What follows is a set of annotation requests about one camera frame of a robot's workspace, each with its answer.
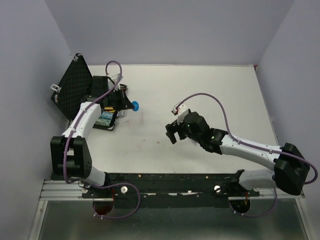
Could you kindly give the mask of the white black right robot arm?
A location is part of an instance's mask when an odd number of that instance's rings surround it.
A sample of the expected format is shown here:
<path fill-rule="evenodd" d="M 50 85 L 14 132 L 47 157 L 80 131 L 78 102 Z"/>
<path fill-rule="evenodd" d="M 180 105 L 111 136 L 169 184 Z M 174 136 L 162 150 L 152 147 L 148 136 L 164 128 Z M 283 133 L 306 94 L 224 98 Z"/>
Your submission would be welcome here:
<path fill-rule="evenodd" d="M 172 144 L 177 142 L 177 134 L 180 140 L 188 138 L 209 153 L 234 156 L 263 166 L 260 170 L 237 172 L 238 179 L 230 183 L 230 191 L 236 196 L 256 188 L 279 188 L 298 196 L 307 182 L 310 165 L 291 143 L 284 146 L 245 143 L 225 130 L 211 128 L 203 116 L 190 110 L 167 124 L 165 129 Z"/>

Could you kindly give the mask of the black poker set case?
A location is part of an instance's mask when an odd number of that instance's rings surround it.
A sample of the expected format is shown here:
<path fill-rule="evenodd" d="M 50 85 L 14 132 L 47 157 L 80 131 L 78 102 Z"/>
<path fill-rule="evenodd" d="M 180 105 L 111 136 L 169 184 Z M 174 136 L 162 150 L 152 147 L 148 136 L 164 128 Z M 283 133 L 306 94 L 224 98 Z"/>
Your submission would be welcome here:
<path fill-rule="evenodd" d="M 53 94 L 50 98 L 70 122 L 76 118 L 81 103 L 92 102 L 109 90 L 107 74 L 105 76 L 92 75 L 83 55 L 80 53 L 72 55 L 71 58 L 71 63 L 60 82 L 51 86 Z M 128 86 L 120 83 L 120 89 L 118 90 L 122 90 L 127 94 Z M 102 107 L 102 112 L 106 112 L 104 108 L 107 108 L 107 103 L 107 96 L 98 102 Z M 110 112 L 114 113 L 112 118 L 113 126 L 107 128 L 94 124 L 93 127 L 112 131 L 116 126 L 120 113 L 124 111 L 126 110 Z"/>

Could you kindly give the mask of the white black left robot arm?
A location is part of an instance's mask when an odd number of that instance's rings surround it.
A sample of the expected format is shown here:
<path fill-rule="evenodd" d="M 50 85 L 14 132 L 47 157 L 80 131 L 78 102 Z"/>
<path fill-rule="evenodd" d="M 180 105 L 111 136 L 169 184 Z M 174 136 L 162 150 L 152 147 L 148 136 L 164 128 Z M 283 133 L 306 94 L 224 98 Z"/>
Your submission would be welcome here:
<path fill-rule="evenodd" d="M 83 181 L 94 185 L 93 191 L 101 198 L 110 194 L 111 185 L 107 173 L 93 166 L 87 138 L 97 121 L 103 120 L 104 113 L 112 112 L 116 118 L 118 112 L 139 109 L 136 101 L 128 99 L 126 86 L 120 84 L 122 78 L 120 73 L 114 78 L 108 75 L 96 77 L 71 125 L 61 136 L 54 136 L 50 141 L 53 173 L 67 184 Z"/>

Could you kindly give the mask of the blue small blind button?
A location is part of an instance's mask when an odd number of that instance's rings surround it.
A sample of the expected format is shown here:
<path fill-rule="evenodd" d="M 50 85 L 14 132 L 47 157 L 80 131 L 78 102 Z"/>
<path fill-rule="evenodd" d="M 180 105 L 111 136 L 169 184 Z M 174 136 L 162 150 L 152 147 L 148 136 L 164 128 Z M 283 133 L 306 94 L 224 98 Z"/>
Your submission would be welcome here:
<path fill-rule="evenodd" d="M 137 112 L 138 110 L 139 110 L 139 108 L 140 108 L 140 105 L 139 105 L 139 103 L 137 102 L 137 101 L 132 101 L 131 102 L 132 103 L 132 105 L 133 105 L 133 111 L 134 112 Z"/>

